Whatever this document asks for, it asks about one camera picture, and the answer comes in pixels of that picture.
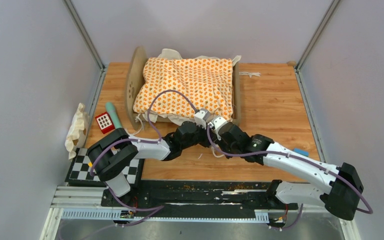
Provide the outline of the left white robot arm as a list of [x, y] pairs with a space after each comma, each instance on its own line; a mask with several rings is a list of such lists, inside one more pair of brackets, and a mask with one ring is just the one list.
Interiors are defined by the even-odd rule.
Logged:
[[129, 206], [133, 201], [130, 183], [123, 174], [124, 168], [138, 159], [171, 161], [184, 149], [195, 145], [206, 146], [205, 127], [210, 112], [200, 109], [194, 114], [194, 121], [185, 121], [176, 131], [161, 139], [140, 138], [130, 135], [123, 128], [117, 128], [89, 147], [86, 155], [92, 166], [91, 176], [99, 180], [114, 193], [114, 200], [120, 206]]

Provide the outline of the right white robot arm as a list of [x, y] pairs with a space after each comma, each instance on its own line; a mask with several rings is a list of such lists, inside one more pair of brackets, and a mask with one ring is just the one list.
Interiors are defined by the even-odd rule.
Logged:
[[364, 186], [357, 169], [347, 162], [338, 166], [311, 159], [267, 136], [249, 136], [220, 116], [207, 124], [206, 134], [216, 151], [228, 158], [277, 168], [307, 181], [275, 181], [274, 189], [265, 195], [266, 204], [272, 209], [289, 203], [316, 205], [348, 221], [354, 219], [357, 211], [373, 213], [363, 197]]

